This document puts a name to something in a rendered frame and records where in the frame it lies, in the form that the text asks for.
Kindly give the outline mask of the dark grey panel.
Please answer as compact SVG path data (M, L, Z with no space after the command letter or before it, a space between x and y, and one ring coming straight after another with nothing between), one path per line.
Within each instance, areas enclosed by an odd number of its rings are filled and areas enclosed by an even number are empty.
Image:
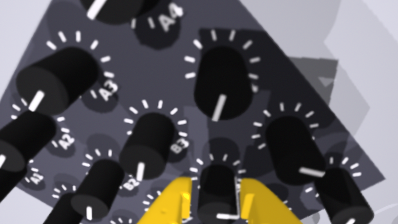
M182 224L248 224L244 178L299 220L369 224L386 179L240 0L51 0L0 100L0 203L137 224L179 177Z

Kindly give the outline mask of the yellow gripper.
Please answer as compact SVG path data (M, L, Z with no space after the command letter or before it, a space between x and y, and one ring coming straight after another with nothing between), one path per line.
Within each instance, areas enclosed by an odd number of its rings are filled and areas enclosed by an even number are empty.
M179 177L159 195L137 224L182 224L189 217L192 180ZM248 224L302 224L266 186L255 179L240 183L241 218Z

